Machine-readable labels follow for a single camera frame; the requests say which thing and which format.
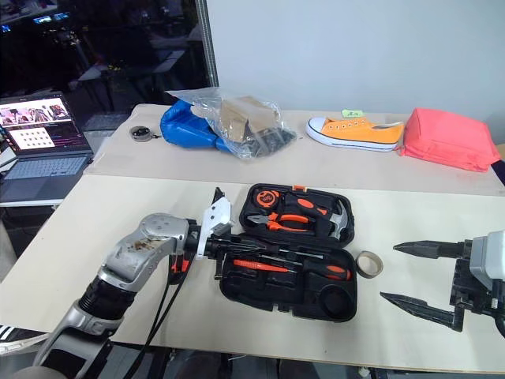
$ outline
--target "hammer head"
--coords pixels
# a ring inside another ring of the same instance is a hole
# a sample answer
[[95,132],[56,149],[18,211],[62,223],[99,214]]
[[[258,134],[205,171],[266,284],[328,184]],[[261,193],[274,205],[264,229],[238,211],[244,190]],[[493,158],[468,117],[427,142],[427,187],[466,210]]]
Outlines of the hammer head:
[[340,232],[342,231],[342,229],[347,227],[346,207],[344,207],[344,204],[341,201],[339,201],[339,205],[340,208],[342,209],[342,213],[339,215],[333,213],[330,218],[330,221],[335,224],[335,229],[333,230],[330,236],[337,239],[340,239]]

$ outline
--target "green label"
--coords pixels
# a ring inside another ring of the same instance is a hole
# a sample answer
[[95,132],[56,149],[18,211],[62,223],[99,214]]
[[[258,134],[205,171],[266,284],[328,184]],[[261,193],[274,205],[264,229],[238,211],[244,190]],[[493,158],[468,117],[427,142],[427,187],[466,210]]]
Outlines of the green label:
[[355,118],[355,117],[363,117],[365,113],[363,111],[353,111],[351,109],[342,109],[342,117],[344,118]]

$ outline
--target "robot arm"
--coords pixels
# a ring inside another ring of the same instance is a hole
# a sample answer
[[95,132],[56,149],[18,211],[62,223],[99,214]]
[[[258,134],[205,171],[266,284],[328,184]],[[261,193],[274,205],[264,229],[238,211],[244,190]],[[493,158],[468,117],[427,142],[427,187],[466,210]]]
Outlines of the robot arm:
[[140,221],[107,255],[84,295],[40,348],[34,366],[50,367],[67,377],[98,376],[111,349],[109,337],[135,295],[164,257],[184,253],[188,237],[188,220],[155,213]]

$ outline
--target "gray laptop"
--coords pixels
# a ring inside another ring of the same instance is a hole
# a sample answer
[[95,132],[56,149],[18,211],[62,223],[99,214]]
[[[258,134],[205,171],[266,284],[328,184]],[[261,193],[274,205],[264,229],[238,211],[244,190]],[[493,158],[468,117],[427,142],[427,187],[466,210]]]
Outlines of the gray laptop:
[[18,158],[0,182],[0,203],[63,199],[92,160],[60,92],[0,99],[0,133]]

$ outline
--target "laptop screen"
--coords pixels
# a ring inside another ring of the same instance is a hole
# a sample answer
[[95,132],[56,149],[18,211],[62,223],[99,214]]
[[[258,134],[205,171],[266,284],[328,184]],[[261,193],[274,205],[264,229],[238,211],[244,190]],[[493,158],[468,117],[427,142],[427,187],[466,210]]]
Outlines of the laptop screen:
[[90,150],[61,93],[2,99],[0,133],[18,156]]

